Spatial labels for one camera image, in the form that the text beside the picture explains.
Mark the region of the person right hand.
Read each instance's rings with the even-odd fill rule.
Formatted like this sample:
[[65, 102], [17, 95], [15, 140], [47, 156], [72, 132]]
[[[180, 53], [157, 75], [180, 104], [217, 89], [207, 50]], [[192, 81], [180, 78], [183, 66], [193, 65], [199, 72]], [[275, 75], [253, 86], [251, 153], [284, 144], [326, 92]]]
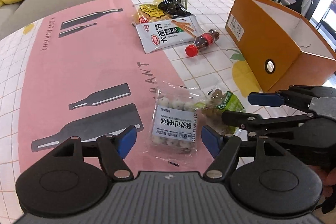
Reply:
[[319, 208], [322, 214], [328, 214], [335, 209], [335, 168], [332, 170], [325, 170], [320, 166], [312, 166], [311, 168], [318, 174], [323, 184], [322, 195], [325, 200]]

